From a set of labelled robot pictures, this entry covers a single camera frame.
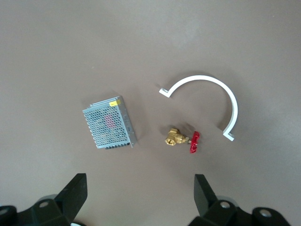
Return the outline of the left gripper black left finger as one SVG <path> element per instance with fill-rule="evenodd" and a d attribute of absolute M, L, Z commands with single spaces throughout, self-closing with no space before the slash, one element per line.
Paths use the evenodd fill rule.
<path fill-rule="evenodd" d="M 76 176 L 55 198 L 45 198 L 34 204 L 37 226 L 69 226 L 87 199 L 87 175 Z"/>

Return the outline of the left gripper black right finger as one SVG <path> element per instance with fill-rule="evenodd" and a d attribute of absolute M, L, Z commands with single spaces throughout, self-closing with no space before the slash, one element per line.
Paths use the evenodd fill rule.
<path fill-rule="evenodd" d="M 194 177 L 194 201 L 199 215 L 190 226 L 250 226 L 252 217 L 234 204 L 233 201 L 218 198 L 206 177 Z"/>

